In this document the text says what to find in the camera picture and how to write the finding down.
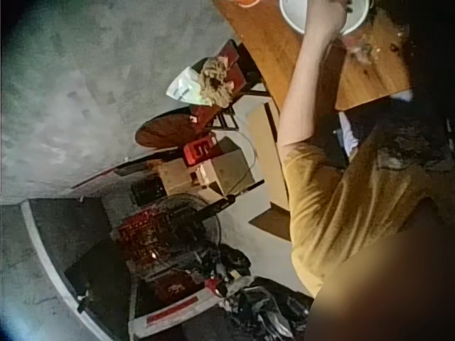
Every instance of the wire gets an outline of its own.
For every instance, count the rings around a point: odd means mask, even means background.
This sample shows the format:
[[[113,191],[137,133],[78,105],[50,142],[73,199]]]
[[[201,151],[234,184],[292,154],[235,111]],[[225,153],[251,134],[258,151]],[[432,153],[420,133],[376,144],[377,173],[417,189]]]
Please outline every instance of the wire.
[[[247,125],[246,125],[245,123],[243,123],[242,120],[240,120],[240,119],[238,119],[238,118],[237,118],[237,120],[238,120],[240,123],[242,123],[243,126],[247,127]],[[247,171],[245,172],[245,174],[241,177],[241,179],[240,179],[235,185],[233,185],[232,188],[231,188],[230,190],[228,190],[227,195],[232,194],[231,192],[232,192],[240,183],[242,183],[242,181],[248,176],[248,173],[249,173],[249,172],[252,170],[252,168],[255,166],[256,161],[257,161],[257,151],[256,151],[255,146],[254,146],[253,143],[251,142],[251,140],[250,140],[249,138],[247,138],[247,136],[246,136],[244,133],[242,133],[241,131],[236,130],[236,132],[239,133],[241,136],[243,136],[243,138],[244,138],[245,140],[248,141],[248,143],[249,143],[250,146],[251,146],[251,149],[253,150],[253,155],[254,155],[255,158],[253,159],[252,165],[248,168],[248,170],[247,170]]]

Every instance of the person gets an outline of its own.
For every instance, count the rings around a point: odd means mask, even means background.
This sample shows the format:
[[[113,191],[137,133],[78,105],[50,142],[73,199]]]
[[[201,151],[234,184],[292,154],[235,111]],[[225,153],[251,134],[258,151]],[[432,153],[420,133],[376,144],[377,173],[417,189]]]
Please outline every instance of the person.
[[[346,6],[343,0],[309,0],[304,40],[278,129],[289,193],[291,257],[314,297],[360,250],[398,232],[437,235],[454,221],[454,162],[444,127],[431,113],[403,112],[378,124],[362,144],[354,143],[344,171],[311,144],[320,114],[321,65],[346,23]],[[341,121],[348,131],[343,114]],[[371,268],[364,264],[362,269]]]

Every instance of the cloth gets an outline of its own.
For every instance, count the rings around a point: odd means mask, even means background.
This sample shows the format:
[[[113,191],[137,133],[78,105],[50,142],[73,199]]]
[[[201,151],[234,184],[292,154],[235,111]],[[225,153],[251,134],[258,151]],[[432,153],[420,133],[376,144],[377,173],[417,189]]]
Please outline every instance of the cloth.
[[[378,127],[344,173],[305,142],[287,156],[292,262],[313,296],[350,256],[399,232],[426,197],[453,221],[453,161],[444,144],[426,139],[427,131],[402,121]]]

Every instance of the gray wall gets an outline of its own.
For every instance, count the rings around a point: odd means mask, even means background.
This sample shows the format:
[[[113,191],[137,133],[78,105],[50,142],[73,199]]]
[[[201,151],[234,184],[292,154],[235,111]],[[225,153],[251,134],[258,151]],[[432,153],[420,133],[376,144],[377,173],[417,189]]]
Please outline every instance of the gray wall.
[[[101,199],[34,199],[30,206],[50,260],[60,275],[111,230]]]
[[[166,88],[232,37],[211,0],[37,0],[2,46],[2,203],[56,197],[145,152]]]
[[[49,281],[21,208],[0,206],[0,320],[11,341],[96,341]]]

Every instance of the wooden table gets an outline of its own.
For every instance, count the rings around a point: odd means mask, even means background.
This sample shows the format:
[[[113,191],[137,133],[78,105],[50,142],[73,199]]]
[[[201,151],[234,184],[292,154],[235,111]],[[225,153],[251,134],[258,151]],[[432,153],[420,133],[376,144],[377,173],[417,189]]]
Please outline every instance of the wooden table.
[[[302,35],[295,32],[279,10],[279,0],[262,0],[244,9],[226,0],[213,0],[221,14],[250,52],[264,81],[282,108],[299,55]],[[398,30],[385,12],[378,11],[368,42],[373,47],[372,65],[347,57],[343,64],[336,99],[337,110],[347,110],[375,99],[408,90],[410,81],[399,53]]]

